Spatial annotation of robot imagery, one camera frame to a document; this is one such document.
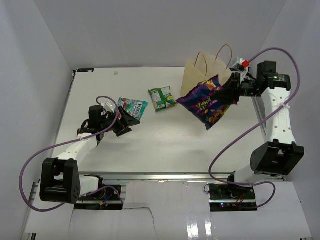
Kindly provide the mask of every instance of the green snack packet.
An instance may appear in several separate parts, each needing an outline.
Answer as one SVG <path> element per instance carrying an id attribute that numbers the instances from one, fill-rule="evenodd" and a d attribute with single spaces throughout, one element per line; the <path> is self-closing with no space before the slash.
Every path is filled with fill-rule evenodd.
<path id="1" fill-rule="evenodd" d="M 148 90 L 156 112 L 170 108 L 177 104 L 170 93 L 170 86 Z"/>

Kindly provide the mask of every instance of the white cable tie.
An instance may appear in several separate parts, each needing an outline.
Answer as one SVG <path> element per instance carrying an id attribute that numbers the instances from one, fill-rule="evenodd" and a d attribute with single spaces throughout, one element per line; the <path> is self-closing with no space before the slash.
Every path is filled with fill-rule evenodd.
<path id="1" fill-rule="evenodd" d="M 280 103 L 280 106 L 283 106 L 284 109 L 290 109 L 290 106 L 286 105 L 284 102 Z"/>
<path id="2" fill-rule="evenodd" d="M 78 139 L 80 139 L 80 141 L 84 141 L 84 142 L 87 141 L 87 139 L 83 139 L 80 135 L 78 136 Z"/>

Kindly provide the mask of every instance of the purple chip bag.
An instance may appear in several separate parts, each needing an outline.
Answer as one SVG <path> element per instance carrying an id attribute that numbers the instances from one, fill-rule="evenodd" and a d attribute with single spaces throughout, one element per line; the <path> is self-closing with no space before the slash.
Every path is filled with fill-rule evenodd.
<path id="1" fill-rule="evenodd" d="M 195 115 L 209 130 L 230 107 L 230 103 L 223 101 L 221 94 L 223 90 L 224 86 L 219 84 L 219 76 L 217 75 L 208 81 L 199 83 L 186 96 L 179 98 L 177 102 Z"/>

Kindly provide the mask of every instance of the paper bag handle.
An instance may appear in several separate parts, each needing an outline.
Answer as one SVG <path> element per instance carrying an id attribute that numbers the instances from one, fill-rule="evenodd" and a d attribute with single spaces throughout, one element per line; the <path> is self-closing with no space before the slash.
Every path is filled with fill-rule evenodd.
<path id="1" fill-rule="evenodd" d="M 227 69 L 227 68 L 229 67 L 229 65 L 230 65 L 230 63 L 231 63 L 231 60 L 232 60 L 232 57 L 233 57 L 232 48 L 230 47 L 229 44 L 225 44 L 225 45 L 223 45 L 223 46 L 220 48 L 220 50 L 219 50 L 218 53 L 216 54 L 215 60 L 217 60 L 220 51 L 221 51 L 225 46 L 229 47 L 229 48 L 230 48 L 230 51 L 231 51 L 231 57 L 230 57 L 229 63 L 227 64 L 227 66 L 226 66 L 226 68 L 225 68 L 225 69 Z"/>
<path id="2" fill-rule="evenodd" d="M 202 54 L 202 56 L 203 56 L 203 59 L 204 59 L 204 62 L 205 62 L 205 75 L 207 76 L 207 72 L 208 72 L 208 64 L 207 64 L 207 60 L 206 60 L 206 58 L 205 58 L 205 55 L 204 55 L 204 53 L 202 52 L 202 51 L 200 51 L 199 53 L 198 53 L 198 56 L 196 56 L 196 59 L 195 59 L 195 62 L 194 62 L 194 66 L 196 66 L 196 64 L 197 64 L 197 61 L 198 61 L 198 58 L 199 58 L 199 54 Z"/>

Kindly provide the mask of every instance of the snack packet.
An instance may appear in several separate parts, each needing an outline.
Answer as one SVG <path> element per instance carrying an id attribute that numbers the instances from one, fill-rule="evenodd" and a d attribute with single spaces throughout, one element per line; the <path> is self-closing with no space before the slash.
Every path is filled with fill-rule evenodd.
<path id="1" fill-rule="evenodd" d="M 148 90 L 156 112 L 173 107 L 177 104 L 170 93 L 170 86 Z"/>
<path id="2" fill-rule="evenodd" d="M 177 102 L 195 115 L 209 130 L 225 115 L 231 104 L 238 102 L 229 100 L 228 84 L 229 82 L 221 86 L 218 75 L 214 76 L 208 81 L 200 82 L 186 96 L 177 99 Z"/>
<path id="3" fill-rule="evenodd" d="M 148 102 L 120 97 L 118 100 L 118 105 L 122 106 L 128 114 L 140 121 L 146 107 L 148 106 Z"/>

